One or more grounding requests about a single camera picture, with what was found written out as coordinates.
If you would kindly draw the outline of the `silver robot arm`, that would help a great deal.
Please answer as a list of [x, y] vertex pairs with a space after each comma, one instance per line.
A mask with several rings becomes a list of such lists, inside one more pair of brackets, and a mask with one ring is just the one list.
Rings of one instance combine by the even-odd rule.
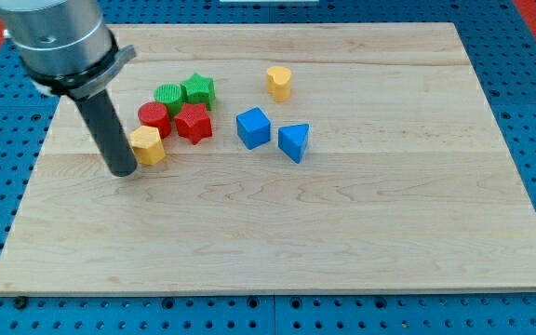
[[36, 88], [86, 100], [136, 57], [119, 47], [95, 0], [0, 0], [0, 19]]

